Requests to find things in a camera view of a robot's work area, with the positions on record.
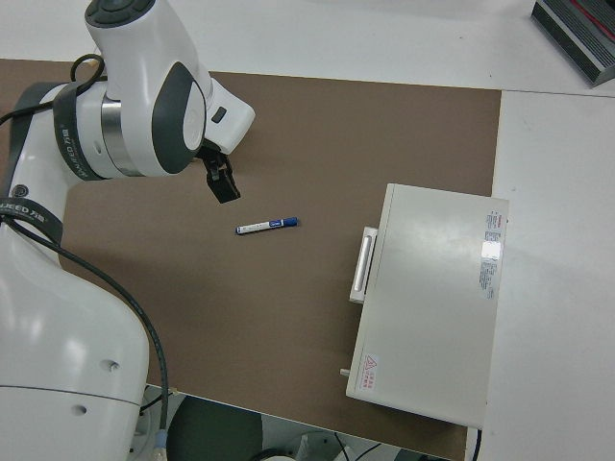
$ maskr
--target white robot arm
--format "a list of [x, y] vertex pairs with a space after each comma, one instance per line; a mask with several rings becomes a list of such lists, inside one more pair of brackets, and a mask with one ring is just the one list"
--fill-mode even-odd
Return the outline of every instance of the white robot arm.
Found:
[[69, 188], [175, 174], [197, 156], [232, 200], [226, 155], [254, 119], [209, 77], [166, 0], [94, 0], [86, 23], [108, 81], [35, 85], [13, 114], [0, 184], [3, 459], [123, 461], [135, 430], [147, 336], [125, 303], [60, 266]]

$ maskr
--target sticker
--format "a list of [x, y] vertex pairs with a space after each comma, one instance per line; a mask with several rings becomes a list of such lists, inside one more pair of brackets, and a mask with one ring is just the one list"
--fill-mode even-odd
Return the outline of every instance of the sticker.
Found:
[[505, 218], [499, 211], [491, 211], [485, 218], [484, 240], [480, 251], [480, 294], [493, 300], [498, 288], [498, 264], [502, 257], [502, 231]]
[[358, 389], [361, 391], [373, 392], [376, 388], [376, 373], [380, 359], [377, 355], [366, 353], [363, 356], [363, 365], [360, 373], [360, 383]]

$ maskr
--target marker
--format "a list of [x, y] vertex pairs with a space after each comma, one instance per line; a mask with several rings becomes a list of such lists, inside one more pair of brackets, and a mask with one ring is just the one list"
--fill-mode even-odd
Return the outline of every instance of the marker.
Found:
[[266, 221], [264, 223], [249, 224], [248, 226], [238, 226], [235, 228], [234, 233], [241, 235], [242, 233], [267, 231], [275, 228], [292, 228], [297, 226], [299, 220], [296, 217], [276, 219], [275, 221]]

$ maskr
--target drawer handle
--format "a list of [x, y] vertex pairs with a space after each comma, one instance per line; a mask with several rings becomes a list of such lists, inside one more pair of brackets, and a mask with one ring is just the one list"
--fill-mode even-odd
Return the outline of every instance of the drawer handle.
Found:
[[361, 239], [361, 248], [358, 252], [355, 278], [353, 280], [353, 286], [350, 292], [350, 301], [353, 303], [363, 303], [365, 300], [365, 288], [367, 285], [369, 269], [372, 265], [372, 255], [374, 254], [374, 245], [376, 244], [377, 234], [378, 230], [374, 228], [365, 228], [363, 230], [363, 238]]

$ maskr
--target brown mat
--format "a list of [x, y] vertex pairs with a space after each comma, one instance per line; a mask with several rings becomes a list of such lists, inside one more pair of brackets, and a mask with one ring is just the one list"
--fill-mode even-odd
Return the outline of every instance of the brown mat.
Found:
[[[1, 110], [67, 71], [0, 61]], [[215, 76], [257, 112], [232, 155], [242, 198], [217, 204], [199, 163], [172, 178], [80, 184], [65, 246], [146, 308], [180, 390], [462, 459], [464, 427], [347, 398], [339, 369], [350, 367], [360, 316], [347, 300], [362, 228], [378, 225], [386, 184], [490, 195], [500, 92]], [[288, 216], [301, 227], [234, 235]]]

